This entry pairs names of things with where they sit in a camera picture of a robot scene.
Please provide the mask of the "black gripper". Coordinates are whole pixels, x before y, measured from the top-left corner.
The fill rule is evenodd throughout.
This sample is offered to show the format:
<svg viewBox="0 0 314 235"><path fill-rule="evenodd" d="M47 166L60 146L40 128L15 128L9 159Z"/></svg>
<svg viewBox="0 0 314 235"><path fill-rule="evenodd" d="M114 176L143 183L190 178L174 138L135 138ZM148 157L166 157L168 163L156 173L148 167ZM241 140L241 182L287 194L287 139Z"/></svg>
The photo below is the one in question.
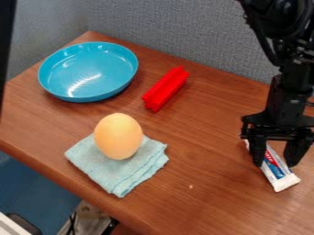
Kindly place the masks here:
<svg viewBox="0 0 314 235"><path fill-rule="evenodd" d="M294 59L279 68L271 81L265 110L242 117L241 138L249 140L254 164L261 167L266 140L286 140L283 157L294 167L302 160L314 137L301 137L314 127L314 117L303 115L314 87L314 61Z"/></svg>

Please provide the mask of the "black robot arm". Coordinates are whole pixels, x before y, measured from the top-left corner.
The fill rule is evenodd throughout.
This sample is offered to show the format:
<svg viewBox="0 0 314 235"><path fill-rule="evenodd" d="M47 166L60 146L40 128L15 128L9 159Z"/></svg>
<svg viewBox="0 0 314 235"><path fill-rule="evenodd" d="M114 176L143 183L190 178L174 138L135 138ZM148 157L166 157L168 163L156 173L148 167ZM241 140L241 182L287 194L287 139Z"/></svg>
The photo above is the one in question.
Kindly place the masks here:
<svg viewBox="0 0 314 235"><path fill-rule="evenodd" d="M314 144L314 117L305 115L314 94L314 0L236 0L269 61L279 69L265 110L242 117L241 138L262 165L269 140L286 142L286 164L295 166Z"/></svg>

